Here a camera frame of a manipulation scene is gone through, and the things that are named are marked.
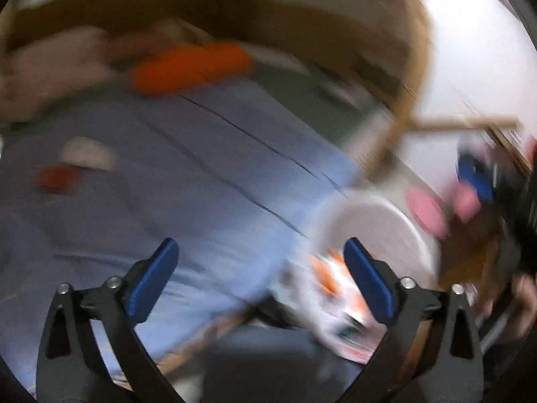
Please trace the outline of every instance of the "orange pillow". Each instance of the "orange pillow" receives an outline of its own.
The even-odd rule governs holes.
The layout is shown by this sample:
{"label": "orange pillow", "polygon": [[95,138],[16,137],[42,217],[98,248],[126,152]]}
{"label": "orange pillow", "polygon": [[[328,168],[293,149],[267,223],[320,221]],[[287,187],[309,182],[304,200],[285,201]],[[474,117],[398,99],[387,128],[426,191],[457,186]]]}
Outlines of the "orange pillow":
{"label": "orange pillow", "polygon": [[142,95],[172,94],[252,70],[253,60],[240,45],[214,42],[181,47],[140,64],[134,70],[133,86]]}

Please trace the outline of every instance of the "blue bed sheet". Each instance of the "blue bed sheet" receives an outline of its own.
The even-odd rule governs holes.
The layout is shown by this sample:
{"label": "blue bed sheet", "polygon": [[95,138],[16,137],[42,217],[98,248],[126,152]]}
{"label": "blue bed sheet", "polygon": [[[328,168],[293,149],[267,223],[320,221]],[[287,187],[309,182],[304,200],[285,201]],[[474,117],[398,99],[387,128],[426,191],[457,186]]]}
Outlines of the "blue bed sheet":
{"label": "blue bed sheet", "polygon": [[[71,196],[38,192],[39,167],[55,164],[74,136],[112,147],[116,169],[83,171]],[[136,328],[149,353],[162,356],[256,301],[309,211],[358,174],[248,79],[157,99],[118,89],[75,102],[0,160],[0,354],[32,387],[55,287],[98,286],[171,237],[179,265]],[[96,336],[117,369],[99,326]]]}

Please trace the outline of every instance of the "person's hand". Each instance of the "person's hand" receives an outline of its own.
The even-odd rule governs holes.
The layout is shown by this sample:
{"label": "person's hand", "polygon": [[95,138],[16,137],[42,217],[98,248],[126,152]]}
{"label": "person's hand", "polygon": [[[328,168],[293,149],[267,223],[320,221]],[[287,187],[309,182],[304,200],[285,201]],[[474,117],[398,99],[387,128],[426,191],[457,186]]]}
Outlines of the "person's hand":
{"label": "person's hand", "polygon": [[[523,338],[531,330],[537,316],[537,286],[529,274],[517,274],[511,283],[513,296],[518,307],[511,315],[498,343],[507,343]],[[487,318],[492,313],[492,307],[499,289],[488,288],[479,293],[477,311]]]}

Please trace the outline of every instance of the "metal bolt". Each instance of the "metal bolt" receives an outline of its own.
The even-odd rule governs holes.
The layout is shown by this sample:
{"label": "metal bolt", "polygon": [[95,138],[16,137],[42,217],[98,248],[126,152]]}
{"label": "metal bolt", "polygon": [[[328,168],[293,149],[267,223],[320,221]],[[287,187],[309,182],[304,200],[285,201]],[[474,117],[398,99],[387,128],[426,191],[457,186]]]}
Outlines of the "metal bolt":
{"label": "metal bolt", "polygon": [[106,286],[109,287],[110,289],[116,289],[116,288],[119,288],[122,283],[123,283],[123,280],[121,279],[121,277],[112,276],[110,279],[106,281]]}
{"label": "metal bolt", "polygon": [[58,288],[56,288],[56,292],[58,294],[66,294],[69,292],[69,289],[71,289],[71,285],[69,285],[68,283],[62,283],[58,285]]}
{"label": "metal bolt", "polygon": [[458,296],[465,293],[465,289],[462,287],[462,285],[459,285],[458,283],[451,285],[451,289]]}
{"label": "metal bolt", "polygon": [[416,287],[416,283],[414,279],[410,277],[403,277],[399,283],[401,283],[401,286],[405,289],[413,289]]}

